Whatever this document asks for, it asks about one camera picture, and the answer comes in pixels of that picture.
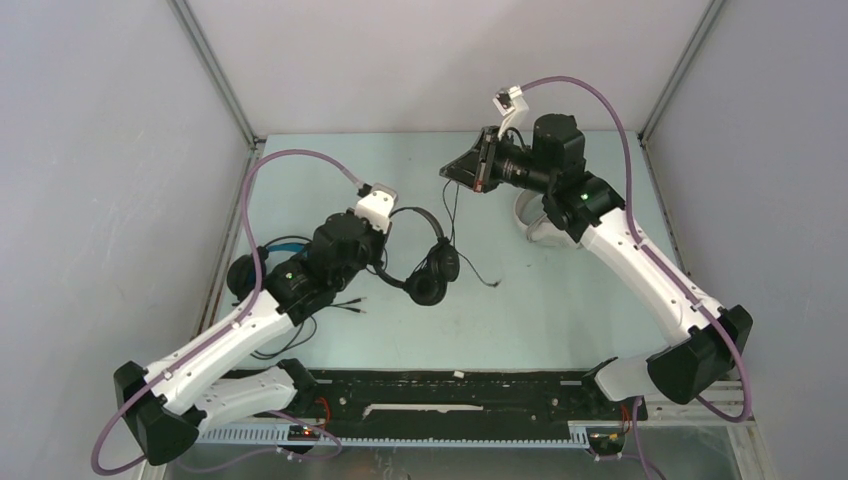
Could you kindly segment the white headphones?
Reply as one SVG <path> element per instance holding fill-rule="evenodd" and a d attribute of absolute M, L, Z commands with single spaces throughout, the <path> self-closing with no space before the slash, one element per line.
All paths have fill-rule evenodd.
<path fill-rule="evenodd" d="M 536 207 L 542 206 L 541 197 L 540 193 L 522 190 L 513 203 L 513 219 L 525 239 L 543 247 L 580 249 L 581 245 L 559 230 L 543 210 L 533 214 Z"/>

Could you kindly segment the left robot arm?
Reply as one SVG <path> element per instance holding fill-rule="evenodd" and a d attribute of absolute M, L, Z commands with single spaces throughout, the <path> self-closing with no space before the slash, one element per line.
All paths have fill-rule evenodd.
<path fill-rule="evenodd" d="M 304 253 L 263 272 L 263 249 L 247 259 L 254 284 L 242 301 L 210 329 L 175 352 L 142 366 L 128 361 L 113 374 L 118 411 L 151 465 L 182 456 L 206 431 L 256 413 L 286 410 L 304 416 L 315 388 L 282 362 L 257 374 L 227 373 L 268 341 L 330 306 L 366 267 L 377 263 L 391 228 L 390 215 L 360 207 L 333 214 Z"/>

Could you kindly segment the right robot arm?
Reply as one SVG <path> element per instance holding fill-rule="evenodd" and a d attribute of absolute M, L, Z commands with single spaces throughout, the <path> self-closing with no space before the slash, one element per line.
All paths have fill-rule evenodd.
<path fill-rule="evenodd" d="M 571 115 L 546 114 L 530 146 L 515 144 L 499 127 L 480 131 L 474 145 L 439 173 L 476 192 L 508 184 L 541 197 L 555 232 L 565 234 L 607 265 L 653 314 L 663 349 L 608 360 L 581 392 L 585 411 L 606 418 L 623 399 L 659 393 L 677 404 L 737 366 L 753 327 L 741 305 L 725 307 L 694 283 L 628 220 L 627 203 L 586 168 L 585 136 Z"/>

